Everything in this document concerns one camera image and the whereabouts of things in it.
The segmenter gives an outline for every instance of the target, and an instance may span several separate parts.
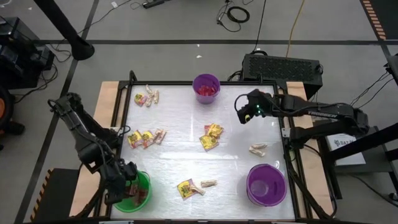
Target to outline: white table surface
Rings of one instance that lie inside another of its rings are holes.
[[[133,86],[127,125],[132,131],[155,132],[166,129],[161,145],[131,149],[124,139],[121,157],[137,164],[139,170],[150,175],[152,198],[145,207],[134,213],[123,213],[113,207],[111,218],[140,219],[206,219],[206,220],[293,220],[292,197],[283,158],[282,139],[277,118],[253,118],[241,124],[234,110],[234,101],[242,93],[258,88],[273,93],[272,86],[222,85],[216,101],[202,105],[195,99],[192,87],[153,85],[159,90],[159,104],[150,108],[139,107],[134,102],[137,93],[145,86]],[[238,109],[247,103],[246,97],[238,100]],[[199,137],[203,126],[216,123],[224,127],[220,145],[206,152]],[[257,157],[248,151],[249,146],[264,142],[266,155]],[[257,164],[276,166],[287,184],[285,199],[274,207],[253,204],[246,195],[246,177]],[[182,200],[177,185],[184,180],[216,179],[218,185],[204,188],[206,194],[196,194]]]

